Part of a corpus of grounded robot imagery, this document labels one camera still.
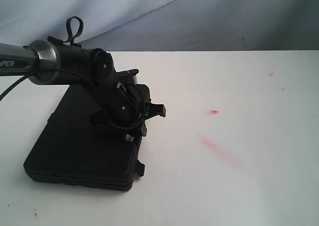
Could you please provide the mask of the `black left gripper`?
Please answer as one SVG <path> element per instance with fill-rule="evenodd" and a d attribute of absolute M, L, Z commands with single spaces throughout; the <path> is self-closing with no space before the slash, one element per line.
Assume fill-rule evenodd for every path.
<path fill-rule="evenodd" d="M 110 53 L 95 48 L 90 51 L 90 60 L 90 80 L 94 85 L 90 94 L 101 108 L 101 111 L 91 114 L 90 123 L 128 131 L 126 141 L 140 142 L 147 135 L 144 99 L 133 99 L 134 93 L 128 88 L 136 87 L 119 80 Z M 166 117 L 163 104 L 149 105 L 149 117 L 155 116 Z"/>

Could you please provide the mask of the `left robot arm black grey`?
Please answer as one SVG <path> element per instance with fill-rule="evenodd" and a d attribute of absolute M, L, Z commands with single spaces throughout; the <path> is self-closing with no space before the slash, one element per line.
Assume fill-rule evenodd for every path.
<path fill-rule="evenodd" d="M 91 125 L 107 141 L 145 136 L 145 121 L 166 116 L 165 106 L 153 104 L 146 85 L 137 84 L 137 69 L 117 72 L 110 53 L 100 48 L 65 45 L 58 39 L 36 40 L 27 46 L 1 44 L 1 76 L 18 76 L 36 85 L 81 85 L 99 105 Z"/>

